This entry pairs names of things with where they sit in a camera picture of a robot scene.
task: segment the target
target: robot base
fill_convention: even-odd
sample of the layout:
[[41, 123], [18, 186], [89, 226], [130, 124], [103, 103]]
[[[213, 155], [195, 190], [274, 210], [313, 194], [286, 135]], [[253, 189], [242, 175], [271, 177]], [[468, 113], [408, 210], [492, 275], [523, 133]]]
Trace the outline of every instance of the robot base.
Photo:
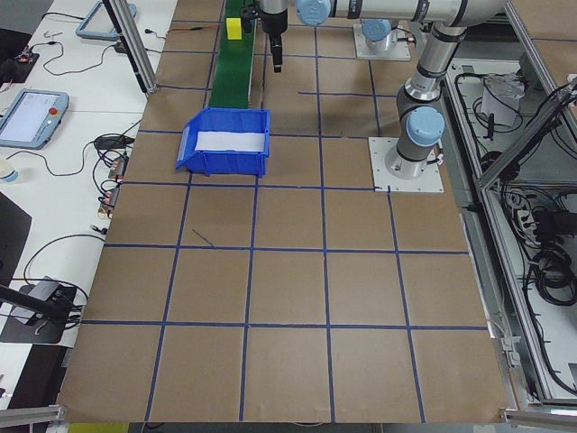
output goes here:
[[[414, 180], [403, 180], [390, 173], [385, 165], [385, 158], [389, 150], [397, 145], [398, 138], [371, 137], [369, 149], [371, 151], [372, 178], [376, 191], [388, 192], [416, 192], [436, 193], [444, 192], [439, 167], [436, 164], [427, 165], [423, 174]], [[431, 151], [429, 160], [435, 154]]]
[[[394, 60], [394, 61], [410, 61], [411, 54], [408, 50], [408, 44], [405, 41], [397, 41], [391, 45], [388, 50], [373, 52], [365, 41], [364, 34], [360, 24], [353, 26], [354, 45], [357, 50], [357, 59], [367, 60]], [[397, 30], [398, 37], [404, 38], [406, 35], [401, 30]]]

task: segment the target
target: brown cardboard surface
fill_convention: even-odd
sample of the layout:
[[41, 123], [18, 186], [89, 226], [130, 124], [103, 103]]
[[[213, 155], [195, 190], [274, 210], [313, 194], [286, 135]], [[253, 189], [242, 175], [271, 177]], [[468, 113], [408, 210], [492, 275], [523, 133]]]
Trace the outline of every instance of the brown cardboard surface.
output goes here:
[[82, 325], [58, 403], [70, 422], [144, 419], [160, 327]]
[[373, 191], [327, 191], [326, 244], [329, 248], [392, 250], [386, 197]]
[[254, 189], [194, 188], [182, 234], [185, 245], [249, 246]]
[[321, 248], [321, 194], [317, 190], [260, 189], [257, 246]]
[[420, 421], [406, 331], [336, 329], [331, 338], [340, 421]]
[[443, 195], [373, 191], [366, 137], [398, 136], [415, 60], [352, 60], [353, 22], [333, 20], [291, 26], [273, 74], [260, 32], [268, 174], [174, 171], [222, 4], [179, 1], [192, 21], [171, 27], [206, 28], [168, 35], [159, 77], [176, 88], [148, 101], [60, 395], [70, 419], [494, 420], [499, 370], [446, 173]]
[[467, 251], [453, 196], [393, 194], [392, 203], [400, 249]]
[[272, 137], [269, 167], [261, 185], [320, 186], [318, 139]]
[[159, 86], [206, 88], [212, 58], [212, 53], [164, 52], [156, 71]]
[[175, 169], [179, 147], [179, 134], [138, 133], [124, 180], [162, 183], [188, 182], [190, 173], [185, 169]]
[[[164, 44], [165, 51], [204, 51], [213, 52], [215, 50], [215, 37], [218, 31], [217, 23], [190, 23], [173, 22], [170, 29], [174, 29], [166, 35]], [[205, 27], [196, 32], [185, 32], [180, 29], [190, 27]]]
[[507, 398], [487, 331], [415, 331], [413, 340], [429, 422], [499, 422]]
[[373, 188], [371, 155], [366, 140], [323, 140], [325, 185], [342, 188]]
[[123, 185], [106, 241], [175, 245], [186, 195], [180, 186]]
[[513, 5], [531, 38], [577, 40], [573, 0], [551, 0], [546, 9], [539, 0], [513, 0]]
[[330, 420], [326, 331], [252, 328], [247, 364], [245, 420]]
[[105, 248], [83, 318], [162, 320], [174, 254], [172, 248]]
[[243, 322], [248, 287], [246, 251], [181, 250], [169, 319]]
[[325, 323], [322, 253], [257, 251], [251, 289], [251, 322]]
[[394, 254], [328, 254], [331, 320], [348, 325], [404, 325]]
[[148, 97], [141, 130], [182, 132], [184, 125], [202, 110], [205, 93], [204, 90], [159, 88]]
[[487, 324], [468, 255], [405, 254], [401, 263], [412, 324]]
[[241, 329], [168, 329], [162, 347], [151, 420], [238, 420], [242, 353]]

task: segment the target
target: green conveyor belt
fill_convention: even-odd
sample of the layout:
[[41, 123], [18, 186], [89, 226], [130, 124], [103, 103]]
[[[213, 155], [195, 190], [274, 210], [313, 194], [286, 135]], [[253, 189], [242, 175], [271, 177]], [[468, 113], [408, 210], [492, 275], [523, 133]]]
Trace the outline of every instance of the green conveyor belt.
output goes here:
[[[225, 18], [238, 18], [242, 7], [243, 0], [227, 0]], [[253, 26], [252, 33], [244, 33], [240, 41], [229, 41], [226, 38], [226, 20], [222, 26], [212, 96], [208, 105], [248, 108], [255, 29]]]

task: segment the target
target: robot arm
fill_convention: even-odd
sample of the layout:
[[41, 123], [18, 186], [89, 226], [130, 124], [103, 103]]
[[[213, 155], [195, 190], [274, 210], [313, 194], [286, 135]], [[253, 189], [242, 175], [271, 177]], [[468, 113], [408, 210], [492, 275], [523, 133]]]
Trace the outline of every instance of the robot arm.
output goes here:
[[[260, 0], [256, 13], [269, 35], [275, 72], [282, 64], [280, 35], [288, 28], [288, 0]], [[386, 18], [434, 23], [414, 75], [397, 96], [402, 133], [386, 158], [395, 176], [411, 180], [425, 169], [431, 148], [441, 138], [444, 119], [432, 105], [441, 96], [440, 82], [464, 39], [467, 27], [484, 23], [507, 0], [296, 0], [297, 15], [316, 27], [330, 17]]]

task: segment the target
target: white table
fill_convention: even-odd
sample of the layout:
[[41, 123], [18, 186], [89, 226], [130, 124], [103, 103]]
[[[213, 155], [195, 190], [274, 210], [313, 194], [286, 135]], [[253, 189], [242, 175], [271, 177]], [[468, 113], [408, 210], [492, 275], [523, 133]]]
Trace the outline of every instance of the white table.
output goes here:
[[[138, 8], [136, 23], [147, 48], [161, 51], [164, 41], [153, 34], [144, 33], [150, 28], [163, 35], [168, 29], [177, 0], [130, 0]], [[55, 0], [49, 12], [61, 12], [83, 16], [94, 5], [95, 0]], [[83, 69], [98, 63], [102, 50], [111, 42], [82, 40], [74, 31], [77, 20], [48, 15], [41, 22], [31, 39], [31, 44], [49, 41], [43, 34], [62, 32], [55, 37], [64, 45], [65, 56], [49, 65], [54, 71]], [[50, 167], [57, 173], [77, 170], [82, 162], [82, 148], [100, 134], [121, 133], [138, 122], [146, 105], [128, 58], [110, 49], [106, 52], [104, 65], [90, 71], [53, 77], [42, 68], [42, 63], [60, 53], [57, 45], [41, 46], [39, 64], [35, 65], [24, 84], [13, 85], [0, 93], [0, 114], [10, 106], [22, 88], [37, 88], [66, 92], [70, 96], [68, 112], [46, 146], [35, 151], [45, 156]], [[160, 55], [149, 53], [152, 66], [156, 69]], [[128, 135], [134, 136], [137, 128]], [[0, 148], [0, 157], [6, 157], [17, 149]], [[92, 180], [92, 169], [97, 161], [96, 151], [90, 146], [87, 151], [85, 169], [76, 176], [55, 178], [45, 169], [41, 158], [17, 155], [11, 163], [19, 172], [14, 184], [0, 185], [0, 191], [32, 216], [32, 229], [23, 251], [21, 261], [14, 274], [23, 276], [23, 267], [43, 245], [57, 237], [73, 234], [93, 234], [89, 226], [108, 226], [107, 219], [97, 214], [100, 195]], [[100, 164], [96, 178], [106, 178], [108, 169]], [[71, 238], [51, 245], [32, 263], [29, 276], [52, 278], [76, 283], [89, 293], [102, 243], [92, 238]], [[10, 285], [18, 289], [22, 281]], [[84, 303], [77, 295], [76, 303]], [[0, 313], [8, 314], [11, 306], [4, 304]], [[0, 318], [0, 329], [5, 318]], [[61, 345], [72, 347], [77, 330], [65, 331]], [[24, 363], [32, 345], [0, 343], [0, 387], [12, 394], [20, 378]], [[0, 398], [0, 410], [6, 409], [9, 397]]]

